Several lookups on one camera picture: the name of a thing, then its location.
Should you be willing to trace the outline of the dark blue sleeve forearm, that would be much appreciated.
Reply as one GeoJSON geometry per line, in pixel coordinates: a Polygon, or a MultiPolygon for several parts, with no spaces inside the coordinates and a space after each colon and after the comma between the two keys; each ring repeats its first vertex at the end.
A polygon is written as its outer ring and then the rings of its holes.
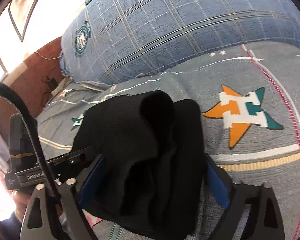
{"type": "Polygon", "coordinates": [[[0,221],[0,239],[19,240],[21,222],[15,212],[10,218],[0,221]]]}

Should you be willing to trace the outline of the left hand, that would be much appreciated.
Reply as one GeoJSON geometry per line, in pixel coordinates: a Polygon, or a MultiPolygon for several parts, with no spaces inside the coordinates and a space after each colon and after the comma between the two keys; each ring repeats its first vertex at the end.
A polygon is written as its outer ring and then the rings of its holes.
{"type": "Polygon", "coordinates": [[[29,194],[24,193],[21,190],[8,190],[4,180],[4,174],[1,171],[0,171],[0,180],[5,191],[10,195],[11,199],[15,203],[14,214],[16,218],[19,220],[19,222],[22,223],[31,196],[29,194]]]}

